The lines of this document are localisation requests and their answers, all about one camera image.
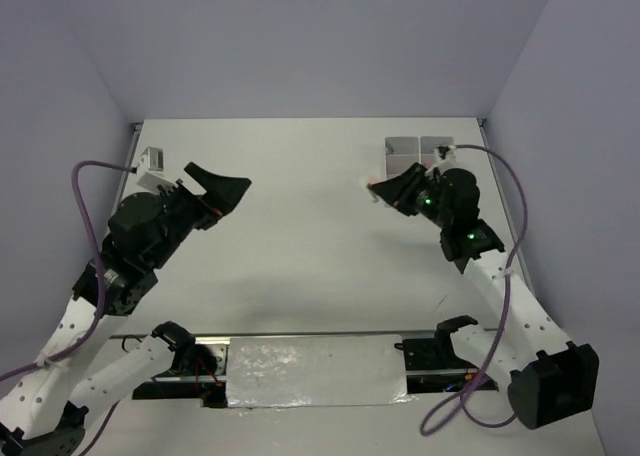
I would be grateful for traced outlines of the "pink stapler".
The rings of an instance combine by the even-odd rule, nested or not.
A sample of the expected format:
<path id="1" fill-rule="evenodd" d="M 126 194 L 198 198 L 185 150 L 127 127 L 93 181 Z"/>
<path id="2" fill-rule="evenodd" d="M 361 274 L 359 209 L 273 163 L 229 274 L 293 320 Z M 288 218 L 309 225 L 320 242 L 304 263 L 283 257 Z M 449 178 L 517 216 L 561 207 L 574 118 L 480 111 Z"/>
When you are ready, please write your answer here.
<path id="1" fill-rule="evenodd" d="M 381 183 L 381 180 L 376 177 L 367 177 L 365 181 L 365 189 L 371 197 L 371 201 L 373 203 L 377 203 L 379 201 L 378 194 L 374 191 L 374 186 L 378 183 Z"/>

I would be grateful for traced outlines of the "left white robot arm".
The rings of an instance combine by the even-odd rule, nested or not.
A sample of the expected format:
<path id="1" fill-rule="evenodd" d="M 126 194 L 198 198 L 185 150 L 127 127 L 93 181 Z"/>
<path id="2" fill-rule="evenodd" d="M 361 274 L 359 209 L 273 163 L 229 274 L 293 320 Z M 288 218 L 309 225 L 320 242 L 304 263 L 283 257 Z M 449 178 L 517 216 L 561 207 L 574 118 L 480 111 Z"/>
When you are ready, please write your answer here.
<path id="1" fill-rule="evenodd" d="M 54 333 L 36 360 L 7 373 L 19 380 L 1 400 L 4 455 L 70 455 L 99 416 L 110 417 L 121 399 L 164 372 L 182 375 L 197 364 L 195 337 L 168 321 L 98 373 L 88 369 L 111 336 L 157 284 L 156 272 L 194 230 L 228 216 L 252 182 L 184 168 L 202 188 L 192 193 L 165 179 L 158 165 L 132 169 L 139 191 L 122 199 L 98 241 L 81 194 L 74 194 L 93 257 L 72 288 Z"/>

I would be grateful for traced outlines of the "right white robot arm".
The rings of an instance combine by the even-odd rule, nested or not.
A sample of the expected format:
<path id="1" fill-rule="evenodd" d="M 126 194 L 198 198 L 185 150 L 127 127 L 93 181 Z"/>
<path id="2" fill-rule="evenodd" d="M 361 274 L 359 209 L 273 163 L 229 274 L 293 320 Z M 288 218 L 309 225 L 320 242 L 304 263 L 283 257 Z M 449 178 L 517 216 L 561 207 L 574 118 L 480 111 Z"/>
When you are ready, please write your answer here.
<path id="1" fill-rule="evenodd" d="M 575 344 L 514 272 L 512 255 L 480 217 L 480 189 L 471 172 L 415 163 L 367 188 L 401 214 L 435 224 L 445 259 L 498 318 L 493 332 L 470 316 L 439 323 L 434 347 L 442 365 L 457 367 L 465 361 L 476 366 L 506 395 L 515 418 L 528 429 L 592 408 L 597 353 L 588 344 Z"/>

